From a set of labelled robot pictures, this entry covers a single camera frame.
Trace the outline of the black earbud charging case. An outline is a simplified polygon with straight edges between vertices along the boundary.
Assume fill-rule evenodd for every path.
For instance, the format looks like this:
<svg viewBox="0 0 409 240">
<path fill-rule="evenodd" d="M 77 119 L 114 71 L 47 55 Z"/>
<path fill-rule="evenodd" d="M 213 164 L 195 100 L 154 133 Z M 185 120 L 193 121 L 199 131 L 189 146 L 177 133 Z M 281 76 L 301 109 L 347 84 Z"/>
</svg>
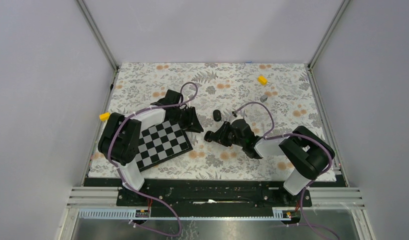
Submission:
<svg viewBox="0 0 409 240">
<path fill-rule="evenodd" d="M 207 131 L 204 135 L 204 140 L 209 143 L 215 141 L 215 133 L 213 131 Z"/>
</svg>

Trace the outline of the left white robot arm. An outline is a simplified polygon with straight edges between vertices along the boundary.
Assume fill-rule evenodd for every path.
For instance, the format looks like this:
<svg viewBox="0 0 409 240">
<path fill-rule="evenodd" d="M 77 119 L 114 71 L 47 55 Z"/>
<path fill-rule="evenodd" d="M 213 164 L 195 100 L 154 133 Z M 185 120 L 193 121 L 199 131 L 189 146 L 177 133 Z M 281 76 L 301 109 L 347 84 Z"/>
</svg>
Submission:
<svg viewBox="0 0 409 240">
<path fill-rule="evenodd" d="M 202 133 L 196 109 L 187 106 L 180 92 L 167 90 L 163 98 L 130 115 L 113 112 L 106 120 L 97 149 L 116 167 L 128 199 L 143 205 L 148 193 L 142 188 L 142 168 L 180 154 L 188 147 L 185 133 Z"/>
</svg>

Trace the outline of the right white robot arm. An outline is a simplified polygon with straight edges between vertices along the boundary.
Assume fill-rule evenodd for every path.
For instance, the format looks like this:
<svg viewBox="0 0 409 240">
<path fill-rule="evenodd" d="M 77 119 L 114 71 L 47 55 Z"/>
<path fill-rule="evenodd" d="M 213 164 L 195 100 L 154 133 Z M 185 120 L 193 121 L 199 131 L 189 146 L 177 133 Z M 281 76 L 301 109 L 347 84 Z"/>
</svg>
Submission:
<svg viewBox="0 0 409 240">
<path fill-rule="evenodd" d="M 294 170 L 279 192 L 282 204 L 292 206 L 299 200 L 299 193 L 329 169 L 335 157 L 334 150 L 303 125 L 293 132 L 278 136 L 256 135 L 243 118 L 225 121 L 215 132 L 208 131 L 204 140 L 225 147 L 241 147 L 247 157 L 262 159 L 270 156 L 286 156 Z"/>
</svg>

